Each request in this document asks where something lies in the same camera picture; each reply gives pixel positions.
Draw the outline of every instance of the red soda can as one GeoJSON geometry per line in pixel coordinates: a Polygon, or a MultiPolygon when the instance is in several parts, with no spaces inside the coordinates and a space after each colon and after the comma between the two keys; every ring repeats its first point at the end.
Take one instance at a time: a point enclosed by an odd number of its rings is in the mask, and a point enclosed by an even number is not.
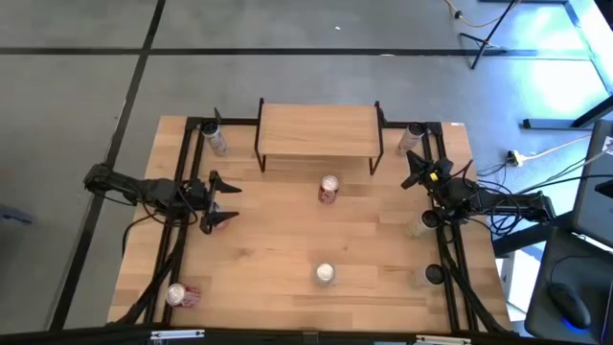
{"type": "Polygon", "coordinates": [[[338,193],[338,179],[332,175],[324,176],[319,186],[319,201],[330,205],[336,199],[338,193]]]}
{"type": "Polygon", "coordinates": [[[166,302],[171,307],[192,307],[200,301],[200,290],[185,284],[175,283],[166,291],[166,302]]]}

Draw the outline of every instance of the black tripod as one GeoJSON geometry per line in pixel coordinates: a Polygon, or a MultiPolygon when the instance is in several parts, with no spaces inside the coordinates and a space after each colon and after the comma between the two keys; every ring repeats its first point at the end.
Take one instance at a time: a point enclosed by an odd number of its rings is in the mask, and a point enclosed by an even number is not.
{"type": "MultiPolygon", "coordinates": [[[[502,13],[500,18],[498,18],[498,21],[496,21],[496,25],[494,25],[494,28],[488,34],[488,38],[481,39],[479,37],[475,37],[475,36],[470,35],[470,34],[460,33],[460,36],[464,36],[466,38],[470,38],[470,39],[474,40],[475,42],[480,42],[481,43],[481,45],[479,46],[479,53],[477,53],[477,57],[475,58],[474,62],[472,62],[472,66],[470,66],[470,69],[475,69],[475,67],[477,67],[477,62],[479,62],[479,58],[481,58],[483,53],[486,51],[486,48],[489,47],[489,46],[493,46],[492,44],[489,43],[489,40],[491,39],[491,37],[496,32],[496,29],[498,29],[498,26],[500,25],[502,20],[505,19],[505,16],[507,15],[507,13],[509,13],[509,11],[513,8],[513,6],[515,6],[516,2],[518,2],[518,0],[511,0],[511,2],[509,3],[509,6],[507,7],[507,9],[502,13]]],[[[462,15],[462,13],[459,12],[459,11],[457,11],[456,14],[455,14],[456,18],[459,18],[460,15],[462,15]]],[[[507,50],[502,49],[502,53],[506,53],[506,52],[507,52],[507,50]]]]}

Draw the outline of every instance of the computer mouse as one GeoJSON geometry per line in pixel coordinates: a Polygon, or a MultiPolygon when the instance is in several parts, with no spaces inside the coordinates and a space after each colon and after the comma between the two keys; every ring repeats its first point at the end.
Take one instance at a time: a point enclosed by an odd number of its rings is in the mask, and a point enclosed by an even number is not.
{"type": "Polygon", "coordinates": [[[569,286],[562,283],[549,285],[549,296],[559,312],[580,330],[590,327],[592,316],[579,295],[569,286]]]}

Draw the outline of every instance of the wooden table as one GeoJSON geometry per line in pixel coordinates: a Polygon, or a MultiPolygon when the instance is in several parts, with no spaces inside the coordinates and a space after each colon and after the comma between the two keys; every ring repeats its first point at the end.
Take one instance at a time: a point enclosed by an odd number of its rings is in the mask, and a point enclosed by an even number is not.
{"type": "Polygon", "coordinates": [[[256,148],[264,172],[267,156],[337,156],[372,159],[383,154],[378,103],[367,105],[275,104],[260,100],[256,148]]]}
{"type": "MultiPolygon", "coordinates": [[[[161,119],[147,178],[173,176],[185,121],[161,119]]],[[[407,191],[399,187],[409,173],[406,158],[394,150],[402,129],[383,130],[387,153],[374,176],[363,169],[364,162],[350,157],[282,157],[270,161],[262,173],[253,150],[255,127],[224,126],[222,131],[228,155],[217,157],[205,148],[200,178],[215,169],[224,181],[242,188],[240,194],[216,197],[225,210],[240,211],[240,216],[210,236],[197,225],[188,230],[179,280],[200,287],[202,297],[195,308],[175,309],[173,326],[450,331],[443,285],[431,285],[423,276],[428,265],[440,262],[435,234],[418,239],[405,235],[429,208],[429,199],[420,186],[407,191]],[[329,206],[317,199],[326,174],[340,181],[338,198],[329,206]],[[336,265],[332,286],[313,282],[313,268],[321,262],[336,265]]],[[[443,132],[457,171],[471,157],[465,127],[443,124],[443,132]]],[[[468,177],[474,174],[471,169],[468,177]]],[[[137,208],[135,218],[142,216],[137,208]]],[[[145,221],[131,230],[109,320],[122,316],[147,285],[161,228],[145,221]]],[[[509,328],[489,232],[476,223],[463,225],[462,231],[471,284],[498,322],[509,328]]],[[[156,320],[161,319],[162,294],[156,320]]],[[[457,288],[456,299],[466,329],[457,288]]]]}

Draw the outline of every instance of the gray floor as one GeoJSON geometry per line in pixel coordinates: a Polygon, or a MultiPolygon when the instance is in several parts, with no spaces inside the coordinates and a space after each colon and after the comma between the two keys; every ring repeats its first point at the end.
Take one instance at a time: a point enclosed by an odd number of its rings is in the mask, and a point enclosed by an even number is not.
{"type": "MultiPolygon", "coordinates": [[[[504,4],[458,0],[472,21],[504,4]]],[[[2,0],[0,46],[140,47],[153,0],[2,0]]],[[[440,1],[170,0],[155,47],[460,48],[469,30],[440,1]]],[[[560,5],[520,5],[493,41],[514,49],[583,49],[560,5]]],[[[0,57],[0,203],[34,214],[1,223],[0,333],[46,327],[135,57],[0,57]]],[[[390,120],[464,122],[478,169],[506,150],[546,150],[580,133],[527,132],[526,117],[576,118],[607,96],[589,60],[485,57],[150,57],[116,170],[143,176],[162,115],[255,117],[271,102],[381,105],[390,120]]],[[[578,160],[587,142],[508,171],[517,190],[578,160]]],[[[551,188],[562,213],[577,185],[551,188]]],[[[105,203],[68,327],[106,319],[133,209],[105,203]]]]}

